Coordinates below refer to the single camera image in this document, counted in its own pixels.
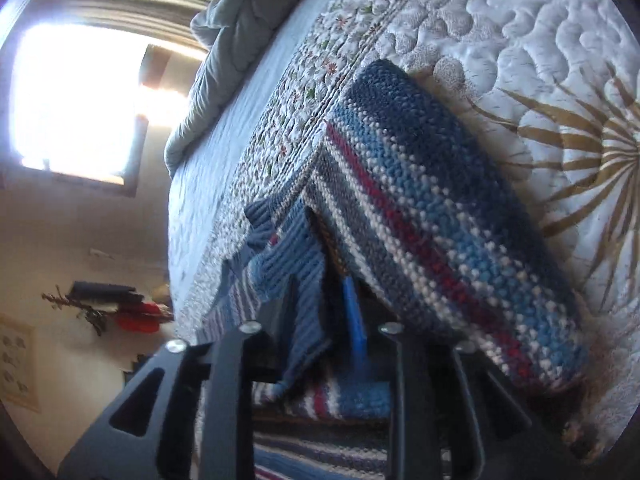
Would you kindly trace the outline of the grey rumpled duvet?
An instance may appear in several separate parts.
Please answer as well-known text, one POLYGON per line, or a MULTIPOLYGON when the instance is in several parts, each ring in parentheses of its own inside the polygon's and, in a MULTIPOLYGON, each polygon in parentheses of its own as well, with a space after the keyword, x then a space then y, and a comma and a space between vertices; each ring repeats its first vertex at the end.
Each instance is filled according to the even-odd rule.
POLYGON ((190 145, 208 133, 269 48, 285 58, 311 29, 328 0, 212 0, 190 29, 206 47, 189 92, 189 109, 164 149, 173 176, 190 145))

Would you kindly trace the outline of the floral quilted bedspread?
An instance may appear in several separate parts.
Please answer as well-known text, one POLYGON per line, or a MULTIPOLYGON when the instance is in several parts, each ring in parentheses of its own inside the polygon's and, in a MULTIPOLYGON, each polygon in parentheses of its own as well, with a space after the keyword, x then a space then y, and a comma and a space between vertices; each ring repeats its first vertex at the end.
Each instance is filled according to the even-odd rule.
POLYGON ((584 300, 591 359, 567 437, 596 460, 639 404, 639 45, 612 0, 330 0, 235 168, 179 334, 209 310, 244 207, 304 162, 334 100, 380 58, 480 137, 584 300))

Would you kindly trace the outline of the blue striped knit sweater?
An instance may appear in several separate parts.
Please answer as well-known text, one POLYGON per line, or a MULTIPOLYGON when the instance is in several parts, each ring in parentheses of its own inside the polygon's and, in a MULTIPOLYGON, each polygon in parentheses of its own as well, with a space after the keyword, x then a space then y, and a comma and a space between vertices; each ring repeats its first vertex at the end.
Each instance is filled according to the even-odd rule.
POLYGON ((405 72, 370 64, 317 151, 245 215, 198 334, 213 353, 202 478, 582 478, 526 404, 582 372, 574 295, 492 159, 405 72), (367 377, 352 368, 346 275, 367 377), (320 341, 281 385, 288 278, 320 301, 320 341))

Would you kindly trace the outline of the light blue bed sheet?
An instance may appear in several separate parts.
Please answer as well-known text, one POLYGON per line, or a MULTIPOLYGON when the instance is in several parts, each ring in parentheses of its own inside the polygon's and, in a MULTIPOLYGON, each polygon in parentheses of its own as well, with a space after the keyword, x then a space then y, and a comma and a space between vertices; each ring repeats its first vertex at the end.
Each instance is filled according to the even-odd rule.
POLYGON ((299 44, 330 0, 300 0, 216 124, 190 144, 171 180, 168 275, 174 309, 189 296, 235 168, 299 44))

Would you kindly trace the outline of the paper calendar on wall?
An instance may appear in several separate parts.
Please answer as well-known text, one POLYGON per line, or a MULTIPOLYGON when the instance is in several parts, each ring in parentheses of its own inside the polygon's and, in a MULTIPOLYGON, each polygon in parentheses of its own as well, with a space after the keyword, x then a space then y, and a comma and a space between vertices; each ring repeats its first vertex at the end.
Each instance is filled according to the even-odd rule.
POLYGON ((1 399, 39 413, 35 329, 2 314, 0 354, 1 399))

